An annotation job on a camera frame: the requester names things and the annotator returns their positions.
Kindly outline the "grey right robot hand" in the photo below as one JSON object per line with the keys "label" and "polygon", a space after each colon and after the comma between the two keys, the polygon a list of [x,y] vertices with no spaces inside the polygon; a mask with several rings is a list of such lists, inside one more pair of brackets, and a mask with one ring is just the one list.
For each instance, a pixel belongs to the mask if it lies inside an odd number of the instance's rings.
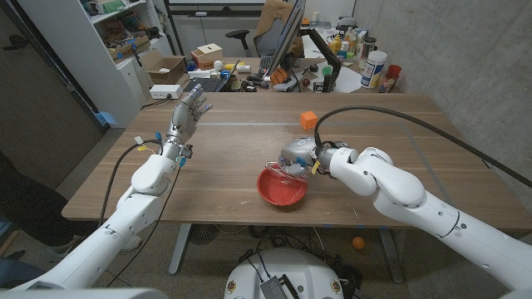
{"label": "grey right robot hand", "polygon": [[291,140],[278,157],[279,168],[292,176],[304,176],[314,166],[320,174],[330,174],[333,150],[329,145],[319,147],[313,137]]}

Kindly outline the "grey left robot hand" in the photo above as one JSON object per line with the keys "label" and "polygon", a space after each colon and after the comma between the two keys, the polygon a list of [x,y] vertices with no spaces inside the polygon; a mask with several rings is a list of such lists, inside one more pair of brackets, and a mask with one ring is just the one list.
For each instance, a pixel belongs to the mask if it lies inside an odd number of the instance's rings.
{"label": "grey left robot hand", "polygon": [[166,134],[167,139],[161,143],[161,155],[175,159],[180,152],[180,146],[185,145],[194,134],[200,117],[213,107],[212,104],[204,105],[206,97],[202,96],[203,92],[203,86],[197,84],[174,108]]}

